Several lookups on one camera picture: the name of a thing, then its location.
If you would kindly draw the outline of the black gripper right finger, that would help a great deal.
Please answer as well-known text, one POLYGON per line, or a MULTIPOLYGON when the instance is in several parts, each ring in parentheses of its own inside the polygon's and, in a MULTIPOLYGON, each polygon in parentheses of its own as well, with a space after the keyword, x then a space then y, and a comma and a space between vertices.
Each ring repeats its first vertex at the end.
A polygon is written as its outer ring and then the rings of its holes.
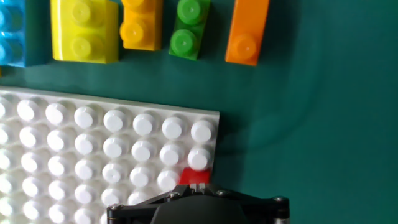
POLYGON ((290 224, 290 201, 283 196, 258 198, 218 185, 199 184, 205 210, 217 223, 290 224))

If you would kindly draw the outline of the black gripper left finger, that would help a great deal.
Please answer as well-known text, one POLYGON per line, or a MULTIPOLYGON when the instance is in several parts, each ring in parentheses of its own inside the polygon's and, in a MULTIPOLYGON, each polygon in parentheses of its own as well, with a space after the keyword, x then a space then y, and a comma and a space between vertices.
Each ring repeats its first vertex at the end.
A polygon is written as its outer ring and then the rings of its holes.
POLYGON ((107 224, 130 223, 137 217, 153 217, 163 204, 192 196, 196 184, 178 185, 173 190, 138 203, 137 205, 113 204, 107 208, 107 224))

